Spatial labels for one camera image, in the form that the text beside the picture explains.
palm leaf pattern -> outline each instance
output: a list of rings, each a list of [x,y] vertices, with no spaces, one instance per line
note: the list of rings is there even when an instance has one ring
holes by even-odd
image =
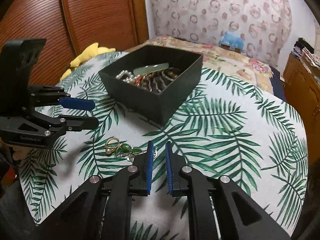
[[[252,134],[241,132],[242,128],[240,126],[234,130],[224,130],[222,135],[209,135],[214,139],[219,139],[217,142],[205,145],[208,149],[219,150],[213,155],[217,162],[207,165],[205,163],[210,162],[211,159],[204,158],[197,162],[192,162],[192,164],[212,172],[214,177],[228,175],[250,196],[249,185],[255,190],[258,190],[258,188],[254,177],[249,171],[261,178],[257,169],[257,167],[260,168],[260,165],[256,159],[262,159],[262,156],[252,147],[260,145],[248,140]]]
[[[110,130],[113,121],[116,125],[119,124],[119,114],[120,113],[125,116],[124,107],[115,101],[109,95],[101,96],[100,100],[96,103],[96,107],[93,110],[94,116],[99,120],[99,126],[88,132],[88,134],[92,134],[91,138],[94,136],[100,136],[105,133],[106,128]]]
[[[203,67],[201,75],[206,74],[208,75],[205,80],[210,80],[212,78],[211,82],[216,81],[216,85],[220,84],[221,82],[222,86],[225,85],[226,90],[228,90],[229,88],[231,89],[232,95],[234,95],[235,92],[238,96],[240,96],[240,94],[244,95],[244,85],[248,85],[247,82],[242,81],[236,77],[225,75],[224,73],[217,70]]]
[[[128,166],[119,165],[119,162],[123,164],[123,161],[126,160],[125,158],[106,156],[105,144],[108,138],[103,139],[103,136],[94,135],[92,140],[84,142],[87,146],[80,150],[83,155],[77,163],[82,163],[79,175],[84,173],[84,180],[94,174],[101,177],[113,176],[120,169]]]
[[[297,174],[297,170],[295,170],[292,175],[288,173],[286,178],[281,178],[276,175],[272,176],[285,183],[279,191],[279,194],[282,193],[283,195],[278,206],[282,204],[282,207],[276,221],[281,220],[280,225],[285,225],[288,228],[290,225],[294,225],[300,216],[304,195],[306,193],[306,179],[302,179],[302,173]]]
[[[63,107],[61,105],[50,106],[48,110],[48,116],[56,118],[60,114],[62,114],[62,111],[63,111]]]
[[[240,111],[240,106],[237,106],[236,103],[231,101],[227,103],[222,98],[211,98],[209,102],[206,96],[203,99],[203,101],[199,100],[192,103],[188,99],[176,111],[173,118],[184,122],[182,130],[190,123],[191,129],[196,128],[198,130],[197,135],[202,129],[204,135],[207,135],[208,132],[215,133],[215,129],[232,130],[234,126],[244,124],[241,119],[246,118],[241,114],[245,112]]]
[[[296,122],[300,123],[303,126],[303,121],[301,116],[298,114],[297,110],[293,106],[289,105],[287,102],[282,101],[281,105],[284,105],[284,112],[289,112],[290,118],[294,119]]]
[[[77,93],[76,98],[93,100],[97,98],[96,89],[99,88],[101,81],[99,80],[98,75],[92,75],[84,81],[79,87],[81,91]],[[80,115],[80,116],[93,116],[93,111],[84,111],[78,109],[69,109],[67,111],[70,115]]]
[[[297,170],[303,176],[307,175],[308,155],[307,144],[303,139],[292,133],[273,134],[274,139],[270,138],[272,146],[269,146],[273,156],[269,156],[274,163],[271,167],[261,170],[276,168],[278,176],[286,176],[291,170]]]
[[[24,185],[23,193],[27,203],[34,207],[31,211],[34,212],[33,219],[37,224],[47,214],[47,210],[51,210],[53,198],[56,199],[55,189],[58,186],[54,177],[57,174],[53,167],[62,160],[65,146],[65,138],[59,138],[52,150],[33,149],[22,163],[24,169],[20,176]]]
[[[157,228],[156,231],[151,234],[150,231],[155,228],[153,224],[145,227],[144,223],[141,224],[140,228],[138,229],[138,222],[135,221],[134,225],[131,227],[130,230],[130,237],[129,240],[156,240],[158,236],[159,229]],[[170,230],[165,232],[159,240],[174,240],[179,235],[179,233],[169,237]]]
[[[278,128],[282,132],[293,132],[294,129],[292,123],[289,123],[289,119],[285,119],[285,113],[279,105],[275,105],[275,101],[269,102],[268,99],[258,100],[255,102],[258,104],[257,110],[261,109],[261,117],[265,117],[268,124]]]
[[[174,201],[172,203],[172,207],[175,206],[179,201],[184,201],[183,207],[181,209],[181,215],[180,215],[180,219],[184,216],[184,214],[186,213],[186,211],[188,210],[188,200],[187,197],[176,197],[174,198]]]
[[[247,90],[245,94],[250,95],[250,98],[254,97],[256,100],[262,100],[262,90],[255,85],[247,83],[244,90]]]
[[[93,66],[93,64],[82,64],[70,75],[66,76],[60,83],[58,83],[58,86],[63,87],[66,92],[69,92],[72,88],[76,87],[83,78],[85,78],[87,71]]]
[[[38,106],[35,108],[35,110],[39,113],[41,113],[44,110],[44,106]]]

tablecloth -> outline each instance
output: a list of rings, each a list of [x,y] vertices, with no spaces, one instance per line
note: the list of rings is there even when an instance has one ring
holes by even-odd
[[[167,140],[205,175],[230,176],[291,235],[308,173],[306,134],[295,109],[252,84],[204,67],[199,84],[162,127],[108,96],[98,71],[123,55],[98,55],[58,84],[72,97],[94,100],[93,111],[37,109],[53,117],[95,116],[99,127],[67,132],[52,150],[33,149],[21,162],[20,181],[35,223],[91,175],[111,176],[130,165],[125,158],[105,155],[107,138],[115,136],[131,146],[145,149],[153,140],[158,147],[151,195],[133,197],[131,239],[188,239],[186,198],[168,195]]]

wooden cabinet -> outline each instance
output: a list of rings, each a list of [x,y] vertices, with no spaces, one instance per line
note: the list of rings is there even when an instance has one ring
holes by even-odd
[[[7,40],[46,38],[30,82],[55,85],[94,42],[125,50],[148,39],[144,0],[14,0],[0,21]]]
[[[287,101],[300,114],[306,129],[311,164],[320,157],[320,86],[293,55],[284,70],[284,79]]]

jewelry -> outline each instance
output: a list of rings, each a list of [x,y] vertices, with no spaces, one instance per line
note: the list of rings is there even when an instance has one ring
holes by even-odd
[[[138,77],[140,75],[147,75],[159,70],[164,70],[169,67],[169,63],[161,63],[156,65],[147,65],[144,67],[139,67],[133,70],[133,74]]]
[[[111,141],[116,141],[115,146],[110,146],[109,143]],[[111,137],[108,140],[106,140],[106,155],[111,155],[117,148],[120,146],[120,141],[117,137]]]
[[[138,77],[136,80],[135,80],[135,85],[139,85],[139,83],[141,82],[141,80],[143,79],[143,77]]]
[[[150,80],[148,80],[148,88],[149,88],[149,90],[151,92],[152,91],[152,87],[151,87],[151,81]]]
[[[132,73],[128,70],[121,71],[118,75],[116,75],[116,79],[121,79],[124,75],[132,76]]]
[[[169,80],[169,81],[173,81],[174,79],[173,78],[170,78],[170,77],[168,77],[165,73],[164,73],[164,71],[162,71],[162,76],[165,78],[165,79],[167,79],[167,80]]]
[[[161,93],[161,90],[160,90],[159,87],[158,87],[158,83],[156,82],[156,79],[153,80],[153,83],[154,83],[155,86],[156,86],[157,92],[158,92],[158,93]]]
[[[134,84],[136,78],[137,77],[135,77],[134,75],[131,75],[130,77],[127,77],[126,79],[124,79],[123,82]]]
[[[160,82],[161,82],[161,84],[162,84],[162,90],[164,90],[167,86],[166,86],[166,84],[164,83],[164,80],[162,79],[162,77],[161,76],[159,76],[159,80],[160,80]]]
[[[115,157],[127,157],[127,161],[133,162],[135,156],[147,152],[147,150],[142,150],[139,147],[131,147],[128,143],[120,143],[117,137],[110,137],[107,139],[106,144],[106,155],[110,156],[114,153]],[[157,147],[153,149],[153,158],[157,157]]]

yellow stuffed toy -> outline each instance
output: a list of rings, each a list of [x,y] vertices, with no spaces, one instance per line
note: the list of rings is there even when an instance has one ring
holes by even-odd
[[[106,47],[98,48],[98,46],[99,46],[99,43],[97,42],[95,42],[94,44],[91,44],[78,57],[76,57],[73,61],[71,61],[70,68],[67,69],[67,71],[62,75],[62,77],[60,78],[60,81],[64,79],[66,76],[71,74],[72,72],[71,68],[76,69],[77,67],[79,67],[81,63],[84,63],[99,54],[116,51],[115,48],[112,48],[112,49],[109,49]]]

